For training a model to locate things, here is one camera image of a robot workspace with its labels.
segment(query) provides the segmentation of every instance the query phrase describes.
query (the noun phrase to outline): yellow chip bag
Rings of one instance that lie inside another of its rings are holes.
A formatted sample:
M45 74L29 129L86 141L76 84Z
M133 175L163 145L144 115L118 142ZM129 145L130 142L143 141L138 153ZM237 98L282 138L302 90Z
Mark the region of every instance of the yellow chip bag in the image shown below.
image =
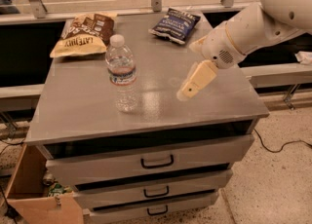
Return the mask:
M50 57L86 56L106 52L113 35L116 14L85 14L64 29Z

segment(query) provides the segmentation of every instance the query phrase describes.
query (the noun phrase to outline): gray drawer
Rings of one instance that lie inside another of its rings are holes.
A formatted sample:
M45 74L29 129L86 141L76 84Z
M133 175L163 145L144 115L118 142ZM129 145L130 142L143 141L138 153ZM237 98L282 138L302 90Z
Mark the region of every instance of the gray drawer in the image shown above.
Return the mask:
M174 178L86 190L74 193L74 199L82 208L120 205L218 189L224 187L231 176L231 169L202 172Z
M47 162L62 185L79 185L145 174L198 168L240 161L252 135L117 151Z
M217 197L217 192L186 196L148 204L129 205L100 211L91 211L90 216L91 219L97 224L111 223L213 205Z

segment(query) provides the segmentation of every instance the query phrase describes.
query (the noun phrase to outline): drawer handle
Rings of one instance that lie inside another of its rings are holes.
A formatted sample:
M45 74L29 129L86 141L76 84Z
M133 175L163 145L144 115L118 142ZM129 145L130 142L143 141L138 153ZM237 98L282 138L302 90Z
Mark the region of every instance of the drawer handle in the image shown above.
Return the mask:
M152 169L152 168L163 168L163 167L168 167L170 165L172 165L174 163L174 156L173 155L170 155L170 161L166 164L163 164L163 165L158 165L158 166L147 166L145 164L145 161L144 159L141 159L140 160L140 163L142 165L143 168L146 168L146 169Z
M144 189L144 197L145 198L164 197L164 196L167 196L168 194L169 194L169 187L168 186L166 186L166 192L165 193L156 194L156 195L147 195L147 190Z
M155 216L155 215L160 215L160 214L165 214L168 212L168 206L165 205L165 210L162 212L150 212L149 208L147 209L147 213L149 216Z

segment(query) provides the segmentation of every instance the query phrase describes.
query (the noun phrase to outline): gray tabletop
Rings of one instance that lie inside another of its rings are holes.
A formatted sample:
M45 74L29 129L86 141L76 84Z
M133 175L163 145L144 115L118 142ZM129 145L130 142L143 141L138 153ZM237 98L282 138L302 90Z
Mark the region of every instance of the gray tabletop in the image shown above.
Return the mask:
M136 58L139 108L119 112L102 55L56 58L30 125L28 145L142 131L202 126L265 117L268 110L240 68L220 70L217 78L186 102L176 92L191 65L202 58L187 46L211 26L202 15L185 46L148 33L163 14L120 16L123 34Z

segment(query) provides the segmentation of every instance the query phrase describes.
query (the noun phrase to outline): dark blue snack bag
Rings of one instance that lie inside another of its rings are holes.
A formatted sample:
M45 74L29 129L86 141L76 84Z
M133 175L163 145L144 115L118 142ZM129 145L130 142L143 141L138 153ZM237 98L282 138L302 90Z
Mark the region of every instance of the dark blue snack bag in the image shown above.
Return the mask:
M201 17L169 8L166 15L148 31L183 45L187 36L200 19Z

